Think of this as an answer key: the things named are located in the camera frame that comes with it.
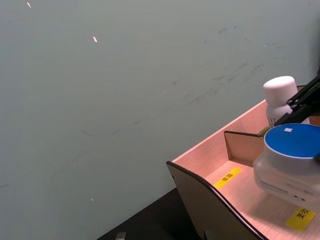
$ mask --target plastic container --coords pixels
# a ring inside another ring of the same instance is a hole
[[[273,128],[275,122],[285,113],[292,113],[292,109],[287,101],[297,92],[296,81],[292,76],[280,76],[267,81],[263,85],[265,100],[267,102],[266,117],[270,128]]]
[[[320,127],[291,123],[264,136],[265,150],[253,162],[256,184],[295,205],[320,212]]]

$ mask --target curved wooden edge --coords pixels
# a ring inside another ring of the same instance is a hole
[[[263,235],[259,230],[257,230],[250,222],[248,222],[236,209],[235,207],[216,189],[210,184],[208,181],[206,181],[201,176],[195,174],[192,171],[189,171],[178,164],[167,161],[166,164],[168,166],[171,166],[184,174],[192,177],[193,179],[197,180],[199,183],[201,183],[206,189],[208,189],[217,199],[220,200],[220,202],[229,210],[230,213],[234,215],[234,217],[249,231],[251,232],[257,239],[259,240],[268,240],[268,238]]]

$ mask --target black surface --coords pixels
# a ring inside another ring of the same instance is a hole
[[[178,190],[170,191],[98,240],[200,240]]]

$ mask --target white bottle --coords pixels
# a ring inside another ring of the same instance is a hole
[[[296,81],[292,76],[279,76],[267,81],[263,85],[263,90],[267,102],[266,117],[270,128],[273,128],[276,121],[285,113],[292,113],[287,101],[298,92]],[[302,123],[310,122],[307,118]]]

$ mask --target blue lid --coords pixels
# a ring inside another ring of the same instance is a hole
[[[289,123],[270,129],[264,136],[272,150],[296,158],[313,158],[320,153],[320,127]]]

